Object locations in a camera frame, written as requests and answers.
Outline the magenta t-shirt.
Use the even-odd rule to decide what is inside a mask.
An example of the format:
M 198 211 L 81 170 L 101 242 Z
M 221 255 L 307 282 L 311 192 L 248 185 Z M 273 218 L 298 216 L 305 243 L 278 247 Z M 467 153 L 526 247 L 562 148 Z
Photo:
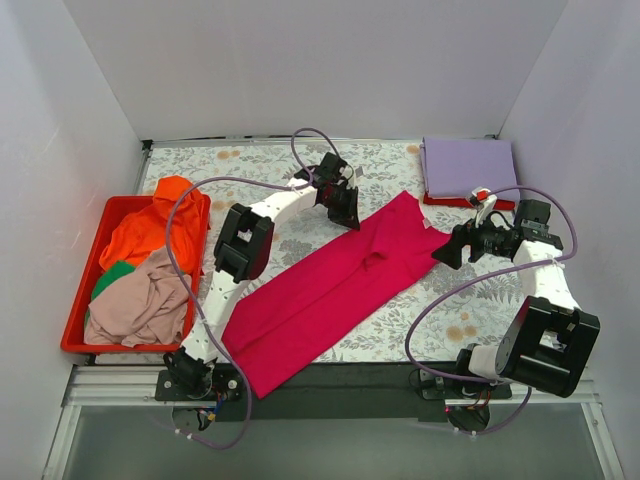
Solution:
M 240 300 L 222 342 L 264 398 L 427 275 L 449 239 L 402 192 Z

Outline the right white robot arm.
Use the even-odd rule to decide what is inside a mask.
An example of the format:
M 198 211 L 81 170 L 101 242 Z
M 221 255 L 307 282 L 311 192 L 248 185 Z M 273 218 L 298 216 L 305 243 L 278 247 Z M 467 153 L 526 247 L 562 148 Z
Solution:
M 497 226 L 496 196 L 480 190 L 470 198 L 473 219 L 456 226 L 450 240 L 433 258 L 453 269 L 485 254 L 510 259 L 518 267 L 524 301 L 501 342 L 493 347 L 472 344 L 452 373 L 454 389 L 475 397 L 490 381 L 515 381 L 562 398 L 575 391 L 600 331 L 599 319 L 574 300 L 558 259 L 563 244 L 550 233 L 551 207 L 522 200 L 513 223 Z

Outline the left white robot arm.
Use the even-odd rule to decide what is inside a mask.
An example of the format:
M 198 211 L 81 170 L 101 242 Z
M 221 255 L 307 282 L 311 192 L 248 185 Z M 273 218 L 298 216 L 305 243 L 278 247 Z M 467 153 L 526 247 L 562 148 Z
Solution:
M 336 153 L 324 155 L 320 164 L 304 167 L 274 194 L 249 206 L 234 204 L 223 222 L 214 247 L 214 274 L 203 304 L 194 302 L 199 319 L 174 353 L 163 357 L 169 379 L 181 398 L 209 399 L 216 361 L 227 355 L 221 337 L 236 304 L 249 283 L 269 263 L 276 230 L 298 213 L 316 205 L 327 209 L 331 222 L 352 230 L 360 228 L 357 174 Z

